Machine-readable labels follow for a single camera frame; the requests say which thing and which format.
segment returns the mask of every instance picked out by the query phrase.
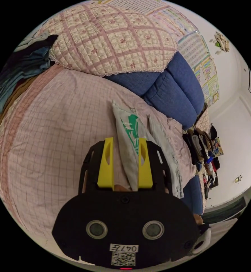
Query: pillow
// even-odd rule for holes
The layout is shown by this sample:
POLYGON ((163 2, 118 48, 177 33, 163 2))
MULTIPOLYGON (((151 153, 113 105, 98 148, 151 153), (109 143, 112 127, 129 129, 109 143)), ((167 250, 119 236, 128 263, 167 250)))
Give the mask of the pillow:
POLYGON ((68 69, 107 76, 163 72, 177 42, 145 15, 111 5, 78 5, 50 18, 35 34, 59 35, 50 57, 68 69))

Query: fabric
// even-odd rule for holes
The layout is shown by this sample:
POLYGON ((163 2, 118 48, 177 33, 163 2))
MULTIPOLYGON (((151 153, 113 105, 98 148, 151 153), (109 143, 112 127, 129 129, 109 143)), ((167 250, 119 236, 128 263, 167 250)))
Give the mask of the fabric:
POLYGON ((173 195, 178 198, 183 198, 183 188, 187 185, 189 180, 194 177, 197 169, 196 166, 191 163, 184 169, 179 167, 179 165, 183 165, 182 161, 179 162, 179 160, 183 159, 183 157, 189 157, 189 150, 185 148, 186 145, 183 141, 182 133, 173 133, 176 130, 175 126, 177 122, 171 119, 168 121, 170 130, 166 132, 160 123, 155 122, 155 120, 149 116, 149 127, 151 135, 155 139, 157 145, 161 147, 171 170, 173 195), (175 150, 184 150, 185 153, 179 155, 176 154, 175 150))
POLYGON ((58 35, 50 35, 43 41, 36 41, 25 49, 13 52, 12 55, 7 60, 2 73, 7 69, 15 67, 22 60, 22 58, 25 58, 26 56, 33 54, 33 52, 44 47, 51 48, 53 43, 56 41, 57 37, 58 35))
POLYGON ((14 52, 26 49, 28 46, 32 45, 35 42, 44 41, 48 38, 49 32, 44 32, 38 37, 26 38, 20 42, 20 44, 16 47, 14 52))
MULTIPOLYGON (((114 137, 115 185, 130 189, 119 154, 113 100, 135 108, 146 128, 150 115, 166 133, 182 139, 177 121, 129 90, 61 65, 39 75, 18 99, 0 127, 0 196, 19 224, 47 239, 61 207, 77 195, 83 160, 96 142, 114 137)), ((176 146, 180 172, 190 172, 189 150, 176 146)))
POLYGON ((212 152, 213 157, 216 158, 216 157, 224 155, 219 137, 217 137, 212 143, 213 143, 213 152, 212 152))
POLYGON ((209 134, 210 132, 209 108, 206 108, 203 114, 199 117, 198 121, 195 124, 195 127, 209 134))
MULTIPOLYGON (((41 90, 44 88, 46 84, 49 83, 49 81, 51 81, 61 70, 63 70, 63 67, 60 65, 54 65, 51 67, 51 69, 46 70, 35 82, 35 89, 41 90)), ((21 221, 17 209, 14 205, 13 196, 11 195, 11 190, 9 187, 10 185, 7 176, 7 159, 8 152, 11 148, 11 140, 13 140, 10 138, 10 136, 12 136, 12 138, 14 137, 14 133, 19 126, 19 122, 22 120, 23 113, 29 106, 30 101, 32 101, 37 95, 36 92, 26 93, 23 93, 15 100, 13 105, 8 109, 8 112, 0 126, 0 198, 2 199, 5 207, 8 209, 13 218, 22 226, 24 226, 24 223, 21 221)))
POLYGON ((1 123, 5 117, 5 115, 7 114, 9 108, 13 105, 14 101, 21 95, 23 94, 28 87, 32 84, 32 82, 36 79, 37 77, 31 77, 29 79, 27 79, 26 81, 24 81, 22 84, 20 84, 15 90, 14 92, 11 94, 11 96, 9 97, 9 99, 6 101, 3 111, 0 114, 0 126, 1 123))
POLYGON ((0 113, 19 80, 37 76, 49 68, 49 49, 50 46, 41 47, 23 56, 15 65, 6 64, 0 75, 0 113))
POLYGON ((202 88, 179 52, 163 73, 134 72, 105 78, 141 96, 150 106, 181 123, 184 130, 195 123, 204 106, 202 88))
POLYGON ((136 109, 128 111, 112 103, 116 119, 116 130, 119 143, 120 157, 124 171, 133 191, 138 191, 139 138, 156 143, 148 129, 136 115, 136 109))
POLYGON ((205 186, 204 186, 204 178, 208 180, 208 174, 206 172, 206 169, 204 167, 204 164, 202 164, 201 170, 198 173, 199 176, 199 183, 200 183, 200 189, 201 189, 201 195, 202 195, 202 205, 203 205, 203 212, 205 211, 206 207, 206 199, 205 199, 205 186))
POLYGON ((50 56, 64 67, 105 76, 162 72, 177 42, 145 15, 111 5, 79 4, 50 18, 35 37, 59 35, 50 56))
POLYGON ((203 200, 202 192, 200 187, 199 176, 195 175, 184 187, 184 198, 181 198, 183 203, 188 206, 188 208, 194 214, 203 214, 203 200))

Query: blue sofa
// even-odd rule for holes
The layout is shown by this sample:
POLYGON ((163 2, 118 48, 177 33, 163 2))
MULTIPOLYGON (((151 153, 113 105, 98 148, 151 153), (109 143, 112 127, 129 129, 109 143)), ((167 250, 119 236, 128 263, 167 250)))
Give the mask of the blue sofa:
MULTIPOLYGON (((177 52, 162 73, 133 72, 105 77, 136 95, 147 104, 190 128, 204 107, 204 95, 192 69, 177 52)), ((182 201, 196 214, 203 213, 199 177, 192 178, 184 188, 182 201)))

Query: blanket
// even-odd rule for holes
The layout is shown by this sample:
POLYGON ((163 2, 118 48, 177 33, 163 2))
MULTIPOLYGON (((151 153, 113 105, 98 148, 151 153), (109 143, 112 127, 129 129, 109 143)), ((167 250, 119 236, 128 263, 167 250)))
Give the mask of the blanket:
POLYGON ((146 127, 148 115, 161 123, 174 141, 183 179, 195 175, 177 121, 109 80, 54 65, 14 102, 0 127, 0 196, 29 232, 52 236, 61 207, 78 193, 90 146, 107 137, 114 137, 115 184, 130 189, 120 159, 112 100, 136 108, 146 127))

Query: denim jeans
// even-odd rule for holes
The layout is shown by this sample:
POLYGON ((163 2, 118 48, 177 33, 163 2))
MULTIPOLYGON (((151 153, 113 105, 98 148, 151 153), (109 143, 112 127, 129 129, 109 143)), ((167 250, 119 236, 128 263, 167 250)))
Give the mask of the denim jeans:
POLYGON ((32 52, 0 75, 0 113, 20 79, 37 76, 49 68, 49 49, 50 47, 43 47, 32 52))

